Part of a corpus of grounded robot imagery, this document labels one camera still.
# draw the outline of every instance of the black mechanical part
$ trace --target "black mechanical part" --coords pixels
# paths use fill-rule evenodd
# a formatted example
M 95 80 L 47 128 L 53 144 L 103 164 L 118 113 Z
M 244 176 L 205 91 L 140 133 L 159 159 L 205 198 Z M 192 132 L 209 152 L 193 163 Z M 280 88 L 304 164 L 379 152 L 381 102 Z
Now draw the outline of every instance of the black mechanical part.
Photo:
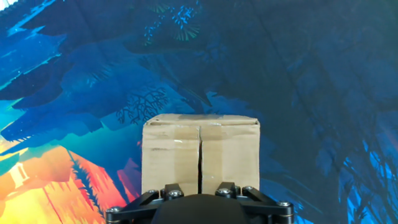
M 220 186 L 218 186 L 216 192 L 216 196 L 226 197 L 226 198 L 236 198 L 236 187 L 233 182 L 222 182 Z
M 106 211 L 107 224 L 293 224 L 294 206 L 276 202 L 253 187 L 222 182 L 214 195 L 184 197 L 178 184 L 150 190 L 124 208 Z
M 180 197 L 184 197 L 184 192 L 182 192 L 179 184 L 167 184 L 164 187 L 164 200 L 173 200 Z

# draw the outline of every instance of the cardboard box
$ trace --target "cardboard box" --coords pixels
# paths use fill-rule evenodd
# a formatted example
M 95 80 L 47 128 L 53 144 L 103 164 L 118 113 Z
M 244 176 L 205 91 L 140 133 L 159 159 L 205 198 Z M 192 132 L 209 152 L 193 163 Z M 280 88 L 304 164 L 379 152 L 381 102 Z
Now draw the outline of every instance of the cardboard box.
M 185 195 L 214 194 L 222 181 L 259 188 L 259 141 L 255 118 L 158 115 L 143 129 L 142 191 L 178 183 Z

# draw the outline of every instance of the pine tree illustration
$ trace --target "pine tree illustration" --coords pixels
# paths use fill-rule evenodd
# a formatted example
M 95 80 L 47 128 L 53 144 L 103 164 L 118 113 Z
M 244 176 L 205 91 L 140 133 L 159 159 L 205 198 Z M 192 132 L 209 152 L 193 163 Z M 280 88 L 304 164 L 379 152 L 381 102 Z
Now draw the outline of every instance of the pine tree illustration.
M 79 160 L 75 160 L 73 158 L 69 150 L 67 151 L 71 161 L 73 162 L 72 172 L 75 174 L 75 179 L 80 180 L 81 183 L 83 184 L 83 187 L 81 187 L 80 189 L 83 189 L 86 192 L 87 197 L 91 200 L 93 205 L 97 207 L 97 212 L 101 215 L 101 217 L 105 218 L 104 211 L 101 209 L 101 206 L 98 203 L 98 197 L 94 193 L 93 187 L 91 185 L 91 179 L 88 171 L 83 166 L 80 165 Z

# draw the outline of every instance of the bolt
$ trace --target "bolt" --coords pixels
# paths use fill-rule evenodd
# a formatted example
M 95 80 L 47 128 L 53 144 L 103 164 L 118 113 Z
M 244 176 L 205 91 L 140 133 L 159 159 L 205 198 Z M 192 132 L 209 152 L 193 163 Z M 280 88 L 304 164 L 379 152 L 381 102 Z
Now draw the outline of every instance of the bolt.
M 232 191 L 230 189 L 217 189 L 219 194 L 230 194 Z
M 243 187 L 243 190 L 251 190 L 251 189 L 253 189 L 252 186 L 245 186 L 245 187 Z
M 148 190 L 147 193 L 150 193 L 150 194 L 157 193 L 157 190 L 154 190 L 154 189 Z
M 290 205 L 290 202 L 286 202 L 286 201 L 280 201 L 276 203 L 278 206 L 282 206 L 282 207 L 288 207 Z
M 169 192 L 169 196 L 171 196 L 171 197 L 178 197 L 181 195 L 182 195 L 182 192 L 180 190 L 172 190 Z
M 122 207 L 112 207 L 106 210 L 108 213 L 115 213 L 115 212 L 120 212 L 123 208 Z

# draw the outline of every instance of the box flap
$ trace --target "box flap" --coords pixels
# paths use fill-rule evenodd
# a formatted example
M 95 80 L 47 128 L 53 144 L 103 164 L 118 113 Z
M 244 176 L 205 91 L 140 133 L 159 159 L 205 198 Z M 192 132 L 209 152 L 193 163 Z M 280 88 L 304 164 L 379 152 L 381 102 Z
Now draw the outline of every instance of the box flap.
M 256 118 L 240 115 L 194 115 L 194 114 L 160 114 L 148 120 L 145 125 L 254 125 L 259 124 Z

